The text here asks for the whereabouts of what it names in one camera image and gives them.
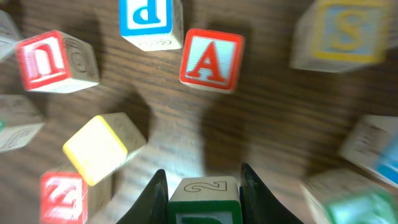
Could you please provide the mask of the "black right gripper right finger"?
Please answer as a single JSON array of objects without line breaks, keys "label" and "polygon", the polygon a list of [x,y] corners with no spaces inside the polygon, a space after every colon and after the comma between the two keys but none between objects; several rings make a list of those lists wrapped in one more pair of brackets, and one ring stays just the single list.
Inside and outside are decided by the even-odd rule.
[{"label": "black right gripper right finger", "polygon": [[248,163],[241,164],[239,193],[245,224],[303,224],[278,201]]}]

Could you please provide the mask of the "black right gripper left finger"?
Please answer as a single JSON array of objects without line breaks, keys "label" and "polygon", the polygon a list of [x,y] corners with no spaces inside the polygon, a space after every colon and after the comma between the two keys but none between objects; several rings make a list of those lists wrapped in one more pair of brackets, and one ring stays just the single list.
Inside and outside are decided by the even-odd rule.
[{"label": "black right gripper left finger", "polygon": [[169,192],[165,171],[159,169],[133,206],[116,224],[167,224]]}]

